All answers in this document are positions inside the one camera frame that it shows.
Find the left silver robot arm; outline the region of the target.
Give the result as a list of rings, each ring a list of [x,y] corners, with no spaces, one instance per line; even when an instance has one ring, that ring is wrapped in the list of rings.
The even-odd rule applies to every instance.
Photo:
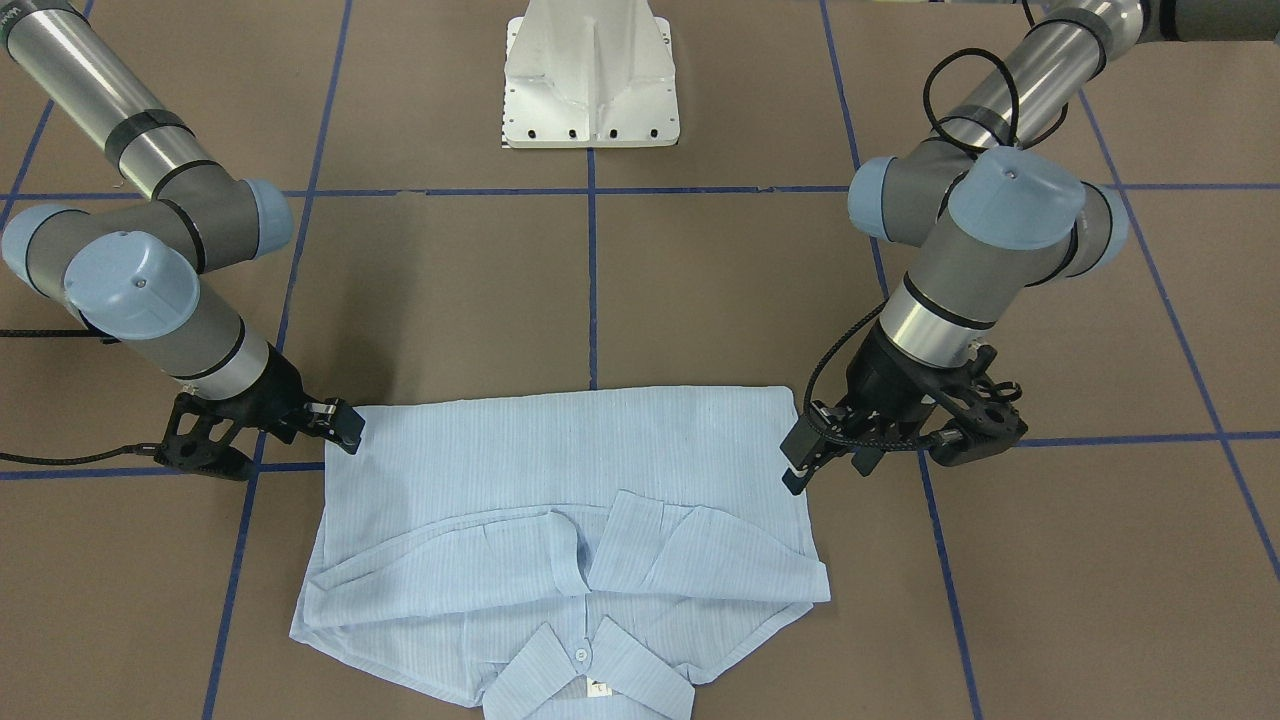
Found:
[[[1027,433],[1021,388],[989,377],[986,336],[1025,288],[1098,270],[1124,247],[1117,193],[1078,179],[1036,145],[1070,100],[1138,44],[1274,41],[1275,1],[1055,1],[1020,44],[998,56],[952,54],[993,67],[940,114],[925,78],[929,136],[900,158],[864,161],[847,196],[865,234],[918,249],[899,286],[854,325],[867,337],[845,373],[847,391],[810,395],[781,445],[783,484],[850,457],[869,475],[887,454],[924,450],[942,466],[1001,454]]]

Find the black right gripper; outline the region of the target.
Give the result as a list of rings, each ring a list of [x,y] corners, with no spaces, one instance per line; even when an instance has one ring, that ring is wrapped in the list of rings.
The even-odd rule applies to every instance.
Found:
[[[279,441],[294,441],[298,434],[324,439],[348,455],[358,452],[366,424],[343,398],[314,401],[297,368],[271,345],[260,377],[243,392],[216,400],[215,414]]]

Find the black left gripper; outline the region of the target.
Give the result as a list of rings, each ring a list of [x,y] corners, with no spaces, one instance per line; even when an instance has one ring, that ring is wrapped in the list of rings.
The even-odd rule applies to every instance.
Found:
[[[868,334],[845,370],[846,395],[827,407],[814,400],[817,382],[835,355],[863,328]],[[961,351],[961,366],[973,347]],[[782,439],[780,450],[788,461],[782,482],[800,496],[814,474],[836,451],[852,451],[852,468],[870,477],[886,451],[931,448],[931,433],[950,415],[925,393],[925,373],[932,366],[905,354],[872,320],[850,327],[822,356],[803,393],[800,416]]]

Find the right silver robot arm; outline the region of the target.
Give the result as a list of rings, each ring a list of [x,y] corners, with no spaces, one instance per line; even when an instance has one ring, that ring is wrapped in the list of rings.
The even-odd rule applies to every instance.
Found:
[[[172,436],[174,454],[200,452],[206,429],[223,423],[355,454],[358,413],[311,396],[300,372],[206,282],[291,242],[285,195],[212,159],[70,3],[5,1],[3,53],[143,195],[111,211],[50,202],[18,213],[3,232],[10,270],[180,387],[174,415],[191,416],[197,436]]]

